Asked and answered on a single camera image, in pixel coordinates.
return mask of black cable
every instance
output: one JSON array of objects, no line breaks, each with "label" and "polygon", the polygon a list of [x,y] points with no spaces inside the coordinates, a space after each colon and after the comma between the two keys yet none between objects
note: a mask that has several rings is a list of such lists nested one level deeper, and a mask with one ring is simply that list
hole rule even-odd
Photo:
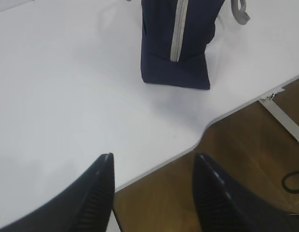
[{"label": "black cable", "polygon": [[281,184],[284,188],[285,191],[289,192],[289,193],[292,193],[292,194],[299,194],[299,189],[290,189],[286,186],[285,182],[286,180],[291,177],[291,176],[294,176],[294,175],[298,175],[299,174],[299,171],[295,171],[295,172],[291,172],[291,173],[288,173],[287,175],[285,175],[283,177],[283,179],[281,180]]}]

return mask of zipper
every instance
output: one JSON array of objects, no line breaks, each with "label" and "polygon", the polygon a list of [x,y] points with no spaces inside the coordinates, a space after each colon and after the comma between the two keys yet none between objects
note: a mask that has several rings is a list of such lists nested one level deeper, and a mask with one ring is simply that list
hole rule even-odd
[{"label": "zipper", "polygon": [[185,22],[189,0],[178,0],[175,14],[174,32],[171,45],[170,60],[178,62],[182,51]]}]

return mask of metal bracket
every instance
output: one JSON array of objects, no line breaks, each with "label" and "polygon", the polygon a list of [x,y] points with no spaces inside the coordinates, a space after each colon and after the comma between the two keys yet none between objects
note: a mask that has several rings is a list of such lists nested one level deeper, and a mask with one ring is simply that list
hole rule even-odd
[{"label": "metal bracket", "polygon": [[283,125],[284,128],[299,142],[299,126],[273,101],[273,98],[280,89],[268,95],[266,98],[262,97],[259,102]]}]

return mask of gray strap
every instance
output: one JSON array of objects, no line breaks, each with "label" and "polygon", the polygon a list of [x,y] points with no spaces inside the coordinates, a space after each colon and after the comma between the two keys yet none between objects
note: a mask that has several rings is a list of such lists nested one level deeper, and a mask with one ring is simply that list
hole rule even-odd
[{"label": "gray strap", "polygon": [[241,8],[238,9],[238,0],[231,0],[232,13],[234,15],[235,20],[239,24],[246,25],[247,22],[250,20],[250,17],[246,12],[246,0],[240,0],[240,2]]}]

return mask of desk leg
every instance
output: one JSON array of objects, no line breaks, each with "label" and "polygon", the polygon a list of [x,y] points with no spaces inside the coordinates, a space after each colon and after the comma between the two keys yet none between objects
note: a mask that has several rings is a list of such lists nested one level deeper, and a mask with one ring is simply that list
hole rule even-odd
[{"label": "desk leg", "polygon": [[292,134],[299,142],[299,126],[272,100],[260,99],[259,102]]}]

